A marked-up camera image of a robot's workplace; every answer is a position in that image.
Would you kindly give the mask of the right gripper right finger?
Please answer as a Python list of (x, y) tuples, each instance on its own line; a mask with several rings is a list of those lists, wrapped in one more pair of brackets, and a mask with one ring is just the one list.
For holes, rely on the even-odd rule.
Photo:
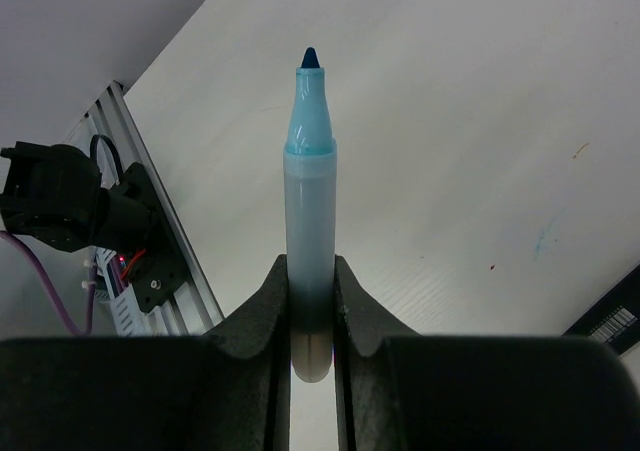
[(614, 352), (582, 337), (421, 335), (334, 278), (343, 450), (635, 450), (639, 395)]

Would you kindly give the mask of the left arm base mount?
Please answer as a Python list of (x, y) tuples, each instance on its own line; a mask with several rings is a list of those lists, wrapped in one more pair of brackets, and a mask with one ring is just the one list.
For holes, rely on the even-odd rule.
[(18, 142), (1, 151), (10, 167), (1, 218), (13, 235), (28, 235), (64, 252), (89, 246), (126, 260), (121, 277), (148, 313), (186, 281), (188, 267), (146, 168), (123, 167), (105, 135), (89, 151)]

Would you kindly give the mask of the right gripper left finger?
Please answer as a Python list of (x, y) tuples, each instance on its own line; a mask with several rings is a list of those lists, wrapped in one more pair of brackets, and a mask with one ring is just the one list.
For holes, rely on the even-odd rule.
[(5, 450), (285, 450), (286, 260), (201, 336), (1, 345)]

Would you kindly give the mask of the light blue pen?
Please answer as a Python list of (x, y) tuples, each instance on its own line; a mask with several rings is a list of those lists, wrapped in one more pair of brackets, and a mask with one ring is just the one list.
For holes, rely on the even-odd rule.
[(337, 144), (312, 47), (295, 72), (283, 170), (291, 360), (301, 380), (316, 383), (332, 362)]

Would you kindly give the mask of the black purple highlighter pen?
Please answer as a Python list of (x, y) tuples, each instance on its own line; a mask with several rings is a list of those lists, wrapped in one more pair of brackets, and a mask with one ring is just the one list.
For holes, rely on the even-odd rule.
[(581, 316), (564, 336), (581, 336), (623, 355), (639, 343), (640, 269), (636, 267)]

